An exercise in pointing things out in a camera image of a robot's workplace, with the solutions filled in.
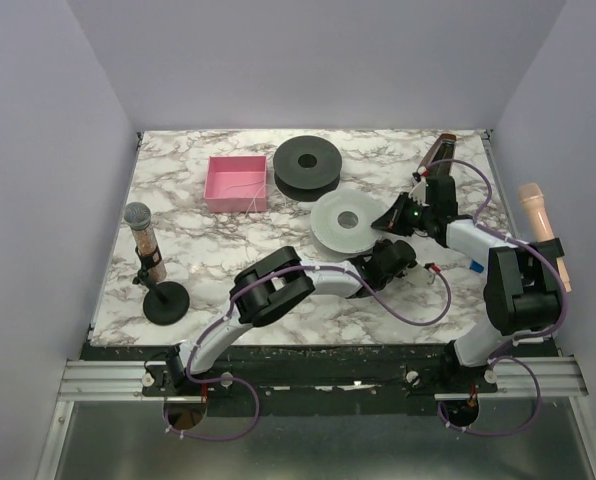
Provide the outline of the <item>white perforated cable spool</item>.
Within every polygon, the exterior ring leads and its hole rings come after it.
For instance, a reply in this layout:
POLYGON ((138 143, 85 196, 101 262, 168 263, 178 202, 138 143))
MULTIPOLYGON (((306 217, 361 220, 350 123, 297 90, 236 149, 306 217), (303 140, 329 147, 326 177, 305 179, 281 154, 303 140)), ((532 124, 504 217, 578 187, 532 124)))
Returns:
POLYGON ((369 194, 339 189, 323 195, 310 213, 311 238, 315 248, 334 261, 371 251, 382 234, 371 227, 387 207, 369 194))

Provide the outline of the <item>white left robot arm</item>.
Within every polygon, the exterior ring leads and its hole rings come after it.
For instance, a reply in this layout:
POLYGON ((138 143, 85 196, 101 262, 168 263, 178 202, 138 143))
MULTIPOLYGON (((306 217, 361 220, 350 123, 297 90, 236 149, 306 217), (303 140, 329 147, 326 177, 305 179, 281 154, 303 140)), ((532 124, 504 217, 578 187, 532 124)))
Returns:
POLYGON ((181 389, 239 337, 280 320, 311 295, 374 296, 416 265, 413 248, 401 240, 380 240, 366 255, 333 263, 303 260, 295 248, 282 247, 240 272, 218 318, 196 339, 171 349, 166 365, 172 384, 181 389))

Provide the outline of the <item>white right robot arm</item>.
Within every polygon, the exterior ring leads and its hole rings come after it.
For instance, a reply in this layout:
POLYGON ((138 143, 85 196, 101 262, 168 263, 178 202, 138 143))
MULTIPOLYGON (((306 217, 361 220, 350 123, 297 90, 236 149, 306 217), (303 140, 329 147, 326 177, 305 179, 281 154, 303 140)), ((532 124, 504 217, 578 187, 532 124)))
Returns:
POLYGON ((461 367, 479 367, 517 340, 550 335, 567 313, 556 238, 525 243, 488 229, 461 214, 449 175, 425 174, 372 223, 393 235, 420 231, 440 246, 462 253, 484 268, 487 318, 453 341, 449 356, 461 367))

